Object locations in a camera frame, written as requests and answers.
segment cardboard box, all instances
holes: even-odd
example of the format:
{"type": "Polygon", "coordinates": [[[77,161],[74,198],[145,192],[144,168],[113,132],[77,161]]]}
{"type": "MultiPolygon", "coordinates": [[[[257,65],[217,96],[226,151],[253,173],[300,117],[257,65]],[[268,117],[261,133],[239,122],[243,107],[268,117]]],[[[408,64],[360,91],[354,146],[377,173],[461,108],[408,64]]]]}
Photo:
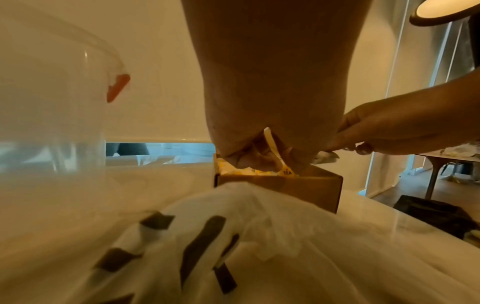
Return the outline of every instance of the cardboard box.
{"type": "Polygon", "coordinates": [[[288,194],[336,213],[344,178],[329,171],[310,166],[302,176],[220,175],[217,155],[213,156],[214,186],[246,181],[257,186],[288,194]]]}

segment black print on bag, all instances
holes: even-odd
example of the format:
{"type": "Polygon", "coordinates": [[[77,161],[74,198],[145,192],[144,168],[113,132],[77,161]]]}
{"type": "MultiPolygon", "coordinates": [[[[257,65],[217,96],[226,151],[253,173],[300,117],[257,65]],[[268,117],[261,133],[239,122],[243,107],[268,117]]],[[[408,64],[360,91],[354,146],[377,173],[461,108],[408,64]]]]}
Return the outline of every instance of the black print on bag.
{"type": "Polygon", "coordinates": [[[135,296],[135,294],[130,293],[130,294],[124,295],[122,297],[118,297],[116,299],[109,300],[109,301],[106,301],[106,302],[101,302],[101,303],[98,303],[98,304],[130,304],[132,302],[132,300],[134,299],[134,296],[135,296]]]}
{"type": "Polygon", "coordinates": [[[175,216],[173,215],[163,215],[156,211],[154,214],[142,220],[140,224],[150,229],[166,230],[170,227],[174,218],[175,216]]]}
{"type": "Polygon", "coordinates": [[[240,235],[238,233],[232,236],[230,244],[228,244],[228,246],[225,247],[225,249],[221,253],[221,257],[224,257],[235,246],[235,244],[239,241],[239,239],[240,239],[240,235]]]}
{"type": "Polygon", "coordinates": [[[224,228],[226,220],[227,219],[223,216],[218,215],[208,219],[200,233],[185,248],[180,267],[180,281],[182,286],[192,270],[195,268],[195,265],[200,260],[205,250],[220,234],[224,228]]]}
{"type": "Polygon", "coordinates": [[[219,268],[214,268],[213,271],[223,294],[232,292],[237,287],[237,282],[235,282],[234,277],[230,273],[225,263],[223,263],[219,268]]]}
{"type": "Polygon", "coordinates": [[[110,248],[95,264],[94,268],[108,272],[117,272],[133,259],[141,258],[142,256],[143,254],[131,254],[120,248],[110,248]]]}

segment clear plastic container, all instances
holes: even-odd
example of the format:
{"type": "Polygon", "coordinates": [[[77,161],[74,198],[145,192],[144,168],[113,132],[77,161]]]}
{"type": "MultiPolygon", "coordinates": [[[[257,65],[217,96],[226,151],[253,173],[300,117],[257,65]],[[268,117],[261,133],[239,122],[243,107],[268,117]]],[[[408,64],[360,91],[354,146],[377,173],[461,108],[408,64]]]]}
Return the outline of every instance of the clear plastic container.
{"type": "Polygon", "coordinates": [[[108,210],[104,114],[130,78],[107,42],[18,2],[0,1],[0,45],[1,256],[108,210]]]}

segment white plastic bag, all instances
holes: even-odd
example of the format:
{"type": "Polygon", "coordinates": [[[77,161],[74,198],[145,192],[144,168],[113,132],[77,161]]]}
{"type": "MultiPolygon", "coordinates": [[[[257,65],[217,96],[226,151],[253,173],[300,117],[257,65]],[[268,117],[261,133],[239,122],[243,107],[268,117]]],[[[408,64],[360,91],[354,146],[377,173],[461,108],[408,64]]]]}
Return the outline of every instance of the white plastic bag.
{"type": "Polygon", "coordinates": [[[371,231],[247,183],[130,227],[67,303],[479,303],[371,231]]]}

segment lamp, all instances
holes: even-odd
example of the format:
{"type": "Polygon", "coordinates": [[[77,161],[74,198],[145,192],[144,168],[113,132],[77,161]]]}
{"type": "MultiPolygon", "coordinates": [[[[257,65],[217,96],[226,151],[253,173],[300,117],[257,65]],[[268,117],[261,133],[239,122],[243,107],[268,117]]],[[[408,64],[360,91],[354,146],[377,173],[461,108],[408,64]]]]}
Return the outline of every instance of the lamp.
{"type": "Polygon", "coordinates": [[[426,0],[410,16],[419,27],[437,26],[480,13],[480,0],[426,0]]]}

